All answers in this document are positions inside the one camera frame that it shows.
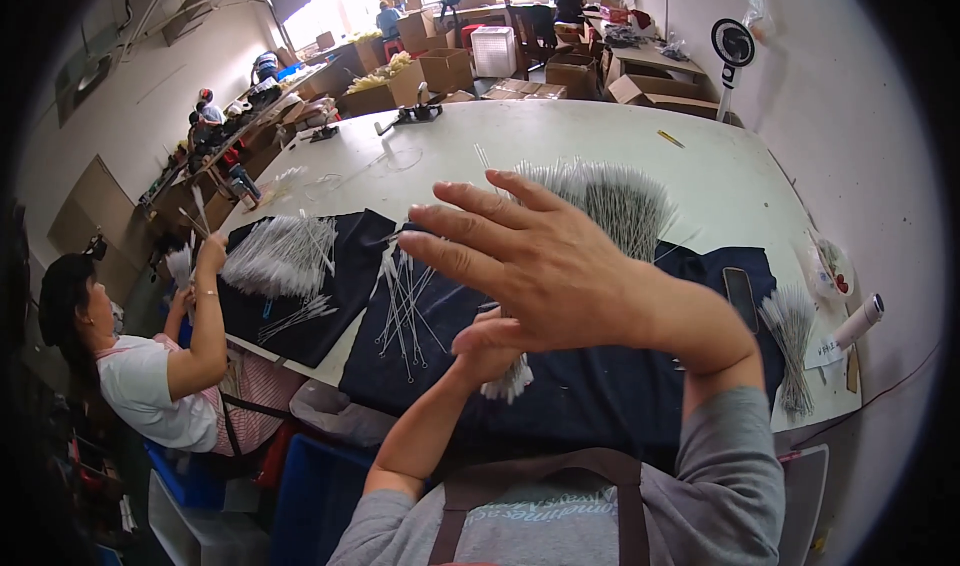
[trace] brown apron strap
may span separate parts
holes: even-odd
[[[649,564],[650,546],[640,489],[641,463],[630,455],[604,448],[481,464],[449,476],[443,482],[446,504],[428,564],[453,561],[467,512],[474,507],[495,500],[515,484],[535,482],[568,468],[590,470],[617,486],[620,566]]]

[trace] hand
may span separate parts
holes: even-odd
[[[500,308],[477,314],[473,322],[477,324],[495,319],[500,319]],[[462,380],[470,391],[474,391],[484,382],[502,379],[510,364],[522,353],[522,350],[512,347],[477,347],[457,356],[447,370],[447,376]]]
[[[170,302],[170,311],[183,316],[186,314],[187,306],[191,306],[195,302],[196,297],[194,297],[193,294],[193,284],[186,288],[178,288],[176,293],[174,293],[173,301]]]
[[[216,231],[199,247],[197,272],[216,275],[227,261],[227,237]]]
[[[438,236],[399,237],[414,258],[483,291],[512,316],[464,329],[454,353],[651,346],[653,295],[672,279],[627,258],[586,214],[546,188],[513,172],[488,170],[486,179],[523,206],[469,184],[438,183],[436,197],[463,212],[414,206],[410,218]]]

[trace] gray t-shirt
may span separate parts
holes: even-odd
[[[701,405],[680,431],[678,476],[642,467],[652,564],[775,564],[784,525],[784,470],[767,398],[741,386]],[[469,512],[457,562],[617,564],[617,489],[583,471],[518,485]],[[414,502],[364,496],[331,566],[423,566],[443,515],[443,485]]]

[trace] white table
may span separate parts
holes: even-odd
[[[386,123],[391,117],[393,113],[345,120],[338,124],[340,135],[331,140],[295,140],[260,181],[302,165],[310,172],[305,182],[339,174],[339,188],[303,185],[255,212],[237,208],[222,229],[228,232],[267,215],[297,213],[299,209],[334,215],[370,208],[402,222],[411,204],[436,201],[430,189],[438,180],[488,186],[474,152],[478,142],[493,167],[509,168],[522,159],[551,164],[558,157],[579,155],[642,168],[666,184],[678,205],[680,221],[666,240],[700,254],[725,246],[763,247],[778,284],[803,280],[793,244],[805,242],[810,219],[761,139],[749,131],[664,110],[531,99],[447,104],[436,122],[396,127],[378,138],[374,123]],[[685,149],[660,137],[659,130]],[[697,229],[700,233],[689,239]],[[286,366],[337,385],[361,317],[318,368],[290,361]],[[845,313],[820,308],[814,337],[832,332],[845,317]],[[249,343],[232,340],[262,356],[277,358]],[[847,391],[845,361],[823,369],[825,383],[819,370],[806,371],[816,404],[814,415],[789,423],[777,400],[774,430],[822,422],[861,406],[860,385],[857,392]]]

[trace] white t-shirt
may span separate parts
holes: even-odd
[[[217,412],[200,393],[170,401],[162,343],[122,335],[113,353],[97,360],[103,398],[124,422],[164,447],[209,452],[217,444]]]

